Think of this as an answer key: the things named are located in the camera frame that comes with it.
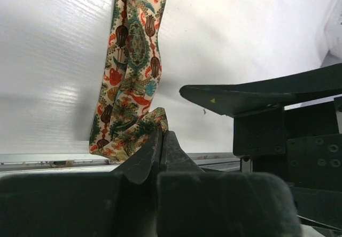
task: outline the white wall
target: white wall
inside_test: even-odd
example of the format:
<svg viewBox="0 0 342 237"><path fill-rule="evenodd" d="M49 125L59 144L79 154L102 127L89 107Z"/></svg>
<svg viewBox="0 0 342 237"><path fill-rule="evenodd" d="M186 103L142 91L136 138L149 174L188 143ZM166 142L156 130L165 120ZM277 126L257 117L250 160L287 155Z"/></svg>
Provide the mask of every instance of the white wall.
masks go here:
<svg viewBox="0 0 342 237"><path fill-rule="evenodd" d="M319 67L332 0L168 0L160 30L166 108L186 152L231 151L232 120L180 98ZM112 0L0 0L0 154L88 152Z"/></svg>

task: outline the fabric fold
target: fabric fold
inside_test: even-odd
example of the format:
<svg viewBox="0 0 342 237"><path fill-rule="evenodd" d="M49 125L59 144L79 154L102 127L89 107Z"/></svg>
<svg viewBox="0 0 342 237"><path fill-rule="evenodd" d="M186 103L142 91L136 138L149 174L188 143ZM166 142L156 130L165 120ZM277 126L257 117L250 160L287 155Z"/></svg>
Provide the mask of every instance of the fabric fold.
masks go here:
<svg viewBox="0 0 342 237"><path fill-rule="evenodd" d="M114 0L106 65L89 151L115 162L134 154L157 126L163 108L149 112L161 77L158 30L166 0Z"/></svg>

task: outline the floral print cloth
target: floral print cloth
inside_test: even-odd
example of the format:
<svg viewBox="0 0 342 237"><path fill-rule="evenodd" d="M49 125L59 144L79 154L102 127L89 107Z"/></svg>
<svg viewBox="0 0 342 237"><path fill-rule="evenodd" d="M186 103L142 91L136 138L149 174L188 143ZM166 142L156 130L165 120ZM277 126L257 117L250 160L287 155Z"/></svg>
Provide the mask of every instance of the floral print cloth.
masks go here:
<svg viewBox="0 0 342 237"><path fill-rule="evenodd" d="M158 30L166 0L115 0L107 59L89 140L91 154L124 162L160 126L149 112L161 76Z"/></svg>

